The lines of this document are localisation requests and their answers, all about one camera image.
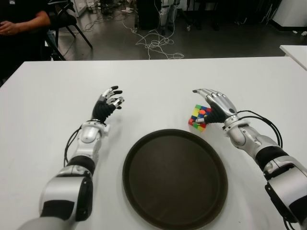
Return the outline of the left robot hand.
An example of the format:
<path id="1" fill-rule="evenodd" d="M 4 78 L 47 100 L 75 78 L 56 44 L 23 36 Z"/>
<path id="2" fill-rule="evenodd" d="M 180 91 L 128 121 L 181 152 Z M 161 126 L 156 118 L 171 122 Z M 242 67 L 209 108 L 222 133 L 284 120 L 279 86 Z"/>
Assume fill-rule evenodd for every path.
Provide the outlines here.
<path id="1" fill-rule="evenodd" d="M 106 119 L 116 109 L 121 109 L 124 98 L 122 96 L 118 98 L 114 97 L 119 94 L 122 94 L 122 90 L 118 90 L 118 86 L 112 86 L 106 89 L 96 101 L 91 119 L 98 120 L 100 123 L 104 124 Z"/>

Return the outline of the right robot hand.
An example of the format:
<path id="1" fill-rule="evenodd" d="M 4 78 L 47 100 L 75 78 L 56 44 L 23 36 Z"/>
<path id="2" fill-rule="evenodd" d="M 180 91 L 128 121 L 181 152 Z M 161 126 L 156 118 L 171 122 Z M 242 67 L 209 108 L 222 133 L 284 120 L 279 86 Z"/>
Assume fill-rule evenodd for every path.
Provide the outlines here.
<path id="1" fill-rule="evenodd" d="M 225 94 L 210 89 L 194 89 L 192 92 L 202 96 L 211 107 L 209 115 L 204 118 L 196 119 L 194 123 L 225 124 L 227 122 L 235 122 L 239 120 L 236 107 Z"/>

